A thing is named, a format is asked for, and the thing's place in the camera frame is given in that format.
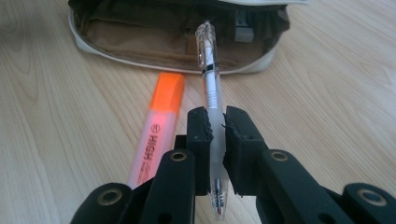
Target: orange highlighter cap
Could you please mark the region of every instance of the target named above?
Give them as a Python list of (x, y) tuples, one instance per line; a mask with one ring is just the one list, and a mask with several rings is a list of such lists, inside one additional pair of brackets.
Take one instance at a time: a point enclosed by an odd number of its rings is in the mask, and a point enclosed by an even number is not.
[(160, 73), (149, 109), (162, 112), (172, 111), (177, 115), (183, 89), (184, 77), (181, 74)]

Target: pencil case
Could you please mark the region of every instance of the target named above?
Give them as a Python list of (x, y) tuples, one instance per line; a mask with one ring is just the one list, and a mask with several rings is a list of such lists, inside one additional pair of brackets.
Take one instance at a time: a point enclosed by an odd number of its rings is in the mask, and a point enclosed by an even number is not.
[(306, 0), (69, 0), (77, 46), (137, 66), (201, 73), (196, 28), (216, 29), (222, 74), (265, 69), (290, 28), (287, 5)]

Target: light wood surface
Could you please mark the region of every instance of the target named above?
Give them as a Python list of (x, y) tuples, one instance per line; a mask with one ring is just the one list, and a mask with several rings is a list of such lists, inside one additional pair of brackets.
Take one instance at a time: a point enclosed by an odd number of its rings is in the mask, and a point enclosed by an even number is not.
[[(0, 223), (68, 223), (95, 188), (126, 181), (159, 71), (77, 49), (67, 1), (0, 1)], [(338, 193), (366, 182), (396, 195), (396, 2), (289, 6), (268, 69), (222, 78), (270, 148)], [(186, 75), (177, 133), (201, 105)], [(215, 223), (207, 197), (195, 223)], [(231, 193), (224, 223), (259, 223)]]

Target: highlighter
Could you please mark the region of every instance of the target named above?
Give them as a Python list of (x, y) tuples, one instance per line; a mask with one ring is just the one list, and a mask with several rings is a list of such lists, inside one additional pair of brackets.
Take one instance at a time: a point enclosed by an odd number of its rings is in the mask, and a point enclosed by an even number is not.
[(128, 178), (131, 189), (154, 177), (163, 154), (171, 149), (183, 89), (181, 74), (160, 73)]

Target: transparent pen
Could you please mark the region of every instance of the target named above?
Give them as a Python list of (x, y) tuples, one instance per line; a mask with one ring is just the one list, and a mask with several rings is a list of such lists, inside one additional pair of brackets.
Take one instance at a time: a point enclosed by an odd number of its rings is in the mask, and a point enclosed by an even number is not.
[(216, 219), (223, 220), (227, 205), (229, 177), (222, 164), (225, 153), (224, 117), (222, 113), (221, 85), (217, 62), (215, 28), (209, 21), (195, 32), (198, 64), (202, 69), (205, 107), (213, 132), (210, 144), (210, 200)]

